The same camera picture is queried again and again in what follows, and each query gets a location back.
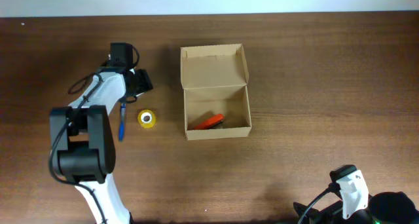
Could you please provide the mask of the yellow tape roll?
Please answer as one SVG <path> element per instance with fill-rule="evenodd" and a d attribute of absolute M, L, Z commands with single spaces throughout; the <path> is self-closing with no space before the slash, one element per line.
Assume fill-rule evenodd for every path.
<path fill-rule="evenodd" d="M 139 112 L 137 121 L 142 128 L 152 128 L 156 124 L 156 116 L 150 109 L 144 109 Z"/>

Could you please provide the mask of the brown cardboard box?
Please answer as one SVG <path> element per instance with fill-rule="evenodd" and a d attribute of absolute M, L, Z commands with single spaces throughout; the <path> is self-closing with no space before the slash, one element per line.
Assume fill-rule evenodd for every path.
<path fill-rule="evenodd" d="M 242 44 L 182 47 L 180 74 L 187 140 L 249 136 L 249 71 Z M 194 130 L 217 114 L 224 115 L 222 124 Z"/>

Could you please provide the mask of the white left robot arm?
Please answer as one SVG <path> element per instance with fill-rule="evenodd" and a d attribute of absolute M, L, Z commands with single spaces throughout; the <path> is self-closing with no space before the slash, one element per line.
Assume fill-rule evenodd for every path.
<path fill-rule="evenodd" d="M 111 43 L 108 59 L 98 70 L 71 86 L 79 97 L 50 111 L 51 177 L 75 187 L 97 223 L 133 223 L 115 184 L 116 151 L 109 114 L 153 89 L 144 69 L 137 68 L 139 52 L 129 43 Z"/>

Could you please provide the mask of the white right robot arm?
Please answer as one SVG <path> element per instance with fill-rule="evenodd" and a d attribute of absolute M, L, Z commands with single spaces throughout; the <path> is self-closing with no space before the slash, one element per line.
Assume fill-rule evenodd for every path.
<path fill-rule="evenodd" d="M 404 192 L 370 195 L 364 176 L 355 165 L 343 165 L 329 173 L 331 182 L 308 205 L 293 204 L 298 224 L 418 224 L 418 209 Z M 340 200 L 317 210 L 314 205 L 333 193 Z"/>

